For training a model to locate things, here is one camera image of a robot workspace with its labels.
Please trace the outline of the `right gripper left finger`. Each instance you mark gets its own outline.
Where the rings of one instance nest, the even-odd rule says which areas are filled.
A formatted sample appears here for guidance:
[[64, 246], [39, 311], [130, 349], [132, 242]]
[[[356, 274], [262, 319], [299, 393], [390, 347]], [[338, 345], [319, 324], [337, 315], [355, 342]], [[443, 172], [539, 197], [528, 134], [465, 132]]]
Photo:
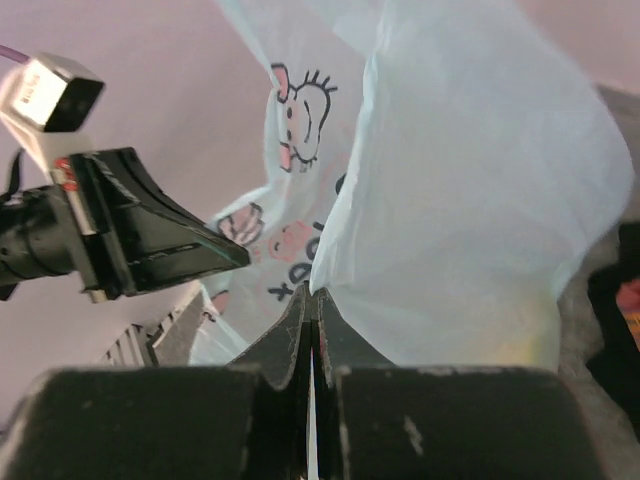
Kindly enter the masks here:
[[309, 291], [222, 367], [40, 377], [1, 441], [5, 479], [298, 479], [307, 473]]

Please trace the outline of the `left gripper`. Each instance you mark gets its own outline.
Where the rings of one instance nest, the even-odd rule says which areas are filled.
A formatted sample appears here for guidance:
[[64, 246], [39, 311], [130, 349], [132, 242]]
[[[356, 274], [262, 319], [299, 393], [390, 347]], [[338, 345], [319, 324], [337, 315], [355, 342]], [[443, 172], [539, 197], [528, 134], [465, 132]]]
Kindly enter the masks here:
[[60, 184], [27, 190], [23, 154], [1, 193], [3, 302], [24, 282], [74, 272], [100, 303], [250, 264], [245, 248], [166, 195], [131, 147], [63, 157]]

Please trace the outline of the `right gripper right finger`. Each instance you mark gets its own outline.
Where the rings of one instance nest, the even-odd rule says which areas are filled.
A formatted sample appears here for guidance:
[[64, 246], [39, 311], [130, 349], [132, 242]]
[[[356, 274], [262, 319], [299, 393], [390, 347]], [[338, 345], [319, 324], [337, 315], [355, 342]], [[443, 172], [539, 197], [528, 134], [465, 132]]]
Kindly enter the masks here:
[[394, 365], [312, 298], [323, 479], [602, 479], [567, 385], [540, 369]]

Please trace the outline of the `light blue plastic bag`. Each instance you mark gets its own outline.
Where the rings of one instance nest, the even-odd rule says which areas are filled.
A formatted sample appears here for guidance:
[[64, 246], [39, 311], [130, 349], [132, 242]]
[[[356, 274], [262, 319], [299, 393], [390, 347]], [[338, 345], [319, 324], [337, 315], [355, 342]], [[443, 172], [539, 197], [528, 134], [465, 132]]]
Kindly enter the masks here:
[[634, 172], [588, 77], [512, 1], [224, 1], [272, 82], [267, 183], [212, 226], [194, 365], [327, 289], [400, 365], [559, 364], [557, 300]]

